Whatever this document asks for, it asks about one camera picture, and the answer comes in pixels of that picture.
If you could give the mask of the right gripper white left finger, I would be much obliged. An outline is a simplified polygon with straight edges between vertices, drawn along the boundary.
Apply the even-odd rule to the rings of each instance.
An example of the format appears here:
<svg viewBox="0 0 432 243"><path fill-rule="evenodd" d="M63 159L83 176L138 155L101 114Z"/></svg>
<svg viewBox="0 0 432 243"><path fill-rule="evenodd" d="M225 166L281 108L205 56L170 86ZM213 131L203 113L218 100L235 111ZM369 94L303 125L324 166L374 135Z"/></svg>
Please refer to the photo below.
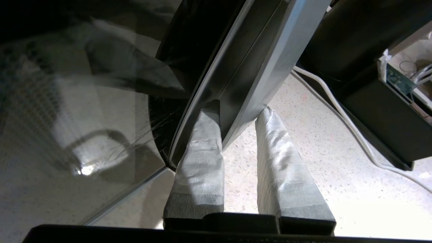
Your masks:
<svg viewBox="0 0 432 243"><path fill-rule="evenodd" d="M220 130L220 102L213 100L200 111L176 169L163 219L201 219L222 213L225 171Z"/></svg>

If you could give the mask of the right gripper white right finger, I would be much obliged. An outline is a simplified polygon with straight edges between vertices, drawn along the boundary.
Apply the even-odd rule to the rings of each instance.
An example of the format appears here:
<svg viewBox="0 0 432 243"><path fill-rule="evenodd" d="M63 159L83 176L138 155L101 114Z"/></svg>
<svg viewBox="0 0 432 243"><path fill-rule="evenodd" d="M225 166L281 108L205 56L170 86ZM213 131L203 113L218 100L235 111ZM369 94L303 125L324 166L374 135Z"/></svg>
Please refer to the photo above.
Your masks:
<svg viewBox="0 0 432 243"><path fill-rule="evenodd" d="M266 107L255 121L255 131L258 212L335 222L276 111Z"/></svg>

